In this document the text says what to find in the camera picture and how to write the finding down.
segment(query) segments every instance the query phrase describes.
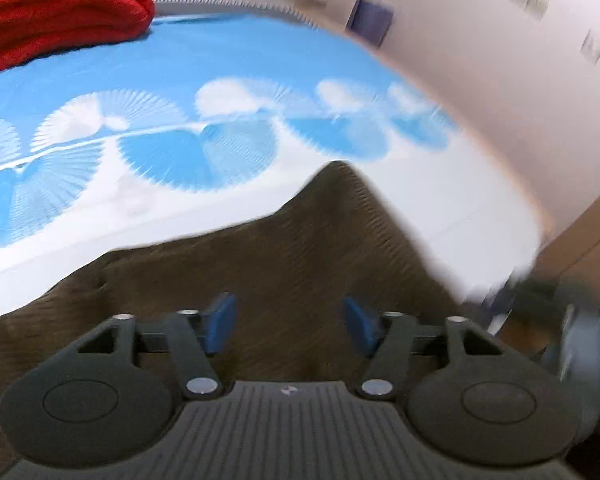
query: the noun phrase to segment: folded red blanket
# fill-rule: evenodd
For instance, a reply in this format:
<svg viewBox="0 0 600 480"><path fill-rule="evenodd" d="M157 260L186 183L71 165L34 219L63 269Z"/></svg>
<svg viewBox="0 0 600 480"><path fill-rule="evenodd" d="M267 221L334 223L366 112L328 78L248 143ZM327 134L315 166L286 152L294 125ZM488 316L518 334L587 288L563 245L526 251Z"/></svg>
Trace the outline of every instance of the folded red blanket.
<svg viewBox="0 0 600 480"><path fill-rule="evenodd" d="M0 70L53 50L131 40L153 17L152 0L0 0Z"/></svg>

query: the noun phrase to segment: ribbed gray surface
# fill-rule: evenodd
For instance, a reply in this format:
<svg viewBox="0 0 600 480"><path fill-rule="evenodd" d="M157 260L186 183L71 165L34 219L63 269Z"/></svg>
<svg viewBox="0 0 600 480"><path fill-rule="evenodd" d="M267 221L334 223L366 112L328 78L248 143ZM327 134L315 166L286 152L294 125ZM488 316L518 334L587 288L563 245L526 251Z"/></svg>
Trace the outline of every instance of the ribbed gray surface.
<svg viewBox="0 0 600 480"><path fill-rule="evenodd" d="M352 396L341 382L238 382L192 402L164 438L110 466L65 471L18 462L5 480L398 480L577 476L558 462L517 471L466 466L417 440L390 404Z"/></svg>

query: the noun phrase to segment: bed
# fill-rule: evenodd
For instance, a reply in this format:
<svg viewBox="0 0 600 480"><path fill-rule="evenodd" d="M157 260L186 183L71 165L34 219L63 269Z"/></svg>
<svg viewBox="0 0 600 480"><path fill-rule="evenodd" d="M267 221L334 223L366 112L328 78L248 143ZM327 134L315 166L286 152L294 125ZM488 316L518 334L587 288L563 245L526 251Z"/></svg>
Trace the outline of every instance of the bed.
<svg viewBox="0 0 600 480"><path fill-rule="evenodd" d="M332 160L459 301L529 269L541 218L458 118L289 9L216 5L0 73L0 315L115 248L266 216Z"/></svg>

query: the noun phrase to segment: red blanket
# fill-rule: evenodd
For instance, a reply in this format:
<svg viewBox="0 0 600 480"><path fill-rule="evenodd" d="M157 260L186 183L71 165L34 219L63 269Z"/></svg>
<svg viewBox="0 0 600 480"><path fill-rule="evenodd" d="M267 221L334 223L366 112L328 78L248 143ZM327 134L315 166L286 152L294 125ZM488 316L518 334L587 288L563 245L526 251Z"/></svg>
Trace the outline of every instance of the red blanket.
<svg viewBox="0 0 600 480"><path fill-rule="evenodd" d="M0 70L40 54L144 32L152 0L0 0Z"/></svg>

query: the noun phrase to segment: brown cloth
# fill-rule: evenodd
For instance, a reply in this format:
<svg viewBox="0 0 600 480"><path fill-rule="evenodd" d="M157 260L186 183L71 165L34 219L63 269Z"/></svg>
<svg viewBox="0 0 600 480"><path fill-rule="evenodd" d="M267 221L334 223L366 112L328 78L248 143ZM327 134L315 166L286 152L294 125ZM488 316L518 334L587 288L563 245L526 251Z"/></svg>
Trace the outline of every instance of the brown cloth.
<svg viewBox="0 0 600 480"><path fill-rule="evenodd" d="M362 180L334 162L273 215L196 238L113 251L0 317L0 394L14 379L117 313L141 320L237 296L238 321L214 358L221 378L349 380L363 359L342 300L440 324L459 313ZM0 433L0 469L12 453Z"/></svg>

